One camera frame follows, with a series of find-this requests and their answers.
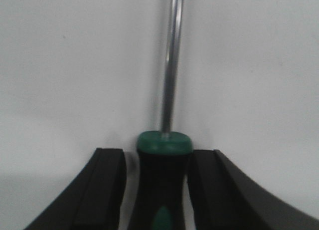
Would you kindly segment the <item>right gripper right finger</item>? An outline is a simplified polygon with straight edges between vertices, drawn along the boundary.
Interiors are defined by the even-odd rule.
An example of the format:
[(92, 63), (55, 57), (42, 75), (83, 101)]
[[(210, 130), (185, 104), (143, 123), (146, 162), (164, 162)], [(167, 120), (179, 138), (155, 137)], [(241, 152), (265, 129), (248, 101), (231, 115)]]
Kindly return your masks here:
[(317, 219), (266, 191), (219, 150), (195, 150), (188, 189), (198, 230), (317, 230)]

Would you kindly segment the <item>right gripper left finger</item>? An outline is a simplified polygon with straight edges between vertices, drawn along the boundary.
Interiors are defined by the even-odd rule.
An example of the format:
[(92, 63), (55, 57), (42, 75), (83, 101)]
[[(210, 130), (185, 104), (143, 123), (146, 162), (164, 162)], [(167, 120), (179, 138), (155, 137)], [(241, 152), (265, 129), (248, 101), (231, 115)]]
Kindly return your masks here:
[(122, 149), (97, 148), (76, 178), (28, 230), (117, 230), (126, 186)]

